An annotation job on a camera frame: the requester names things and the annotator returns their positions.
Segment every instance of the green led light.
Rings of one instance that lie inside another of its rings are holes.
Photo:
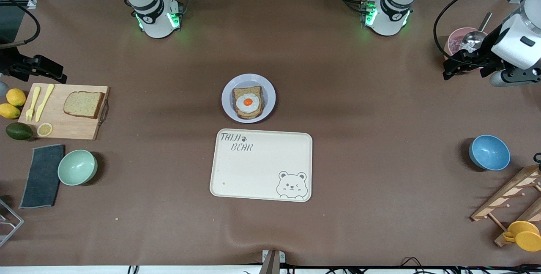
[[[135,18],[137,18],[137,22],[139,22],[139,27],[141,28],[141,30],[143,30],[143,24],[141,23],[141,20],[139,19],[139,16],[137,14],[135,14]]]
[[[408,11],[406,16],[404,16],[404,22],[402,23],[402,27],[406,25],[407,23],[407,17],[410,15],[410,12]]]
[[[167,18],[169,18],[172,27],[178,27],[178,16],[176,16],[176,14],[168,13]]]
[[[374,23],[374,19],[377,16],[377,8],[373,8],[372,12],[366,17],[366,25],[372,25]]]

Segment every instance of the wooden rack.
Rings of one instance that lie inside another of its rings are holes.
[[[541,184],[536,182],[536,179],[539,177],[541,177],[541,171],[539,171],[538,164],[522,168],[518,174],[516,174],[509,182],[502,186],[499,191],[492,195],[492,197],[490,197],[490,199],[483,204],[483,206],[479,207],[475,213],[470,216],[473,221],[490,218],[503,230],[498,238],[494,240],[499,247],[510,244],[504,239],[504,233],[508,230],[492,214],[492,211],[497,208],[510,207],[510,205],[506,204],[506,201],[514,197],[523,197],[525,193],[522,193],[521,191],[526,187],[533,187],[537,189],[537,191],[541,192],[541,187],[539,186]],[[516,221],[519,220],[528,222],[541,221],[541,197],[516,219]]]

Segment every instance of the gray cloth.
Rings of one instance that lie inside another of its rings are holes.
[[[58,165],[64,158],[64,145],[33,149],[32,165],[19,208],[52,206],[58,192]]]

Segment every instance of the tray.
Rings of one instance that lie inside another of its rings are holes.
[[[312,139],[306,133],[222,129],[216,137],[210,192],[306,202],[311,197]]]

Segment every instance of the cutting board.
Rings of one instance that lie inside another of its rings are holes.
[[[25,113],[32,103],[32,96],[36,87],[41,87],[39,98],[37,99],[36,107],[34,109],[33,119],[31,122],[27,122]],[[79,140],[95,140],[98,129],[100,128],[101,121],[103,120],[103,114],[107,114],[107,97],[109,96],[109,87],[106,86],[86,86],[86,85],[55,85],[55,89],[52,91],[51,96],[45,110],[36,122],[37,107],[43,102],[47,87],[49,84],[35,83],[32,85],[30,92],[27,96],[27,102],[21,110],[21,117],[19,122],[28,124],[34,134],[37,127],[43,123],[51,123],[52,133],[46,138],[52,139],[79,139]],[[97,119],[92,118],[78,118],[64,113],[64,102],[72,92],[87,91],[87,92],[102,92],[105,93],[103,102],[100,104],[100,114]]]

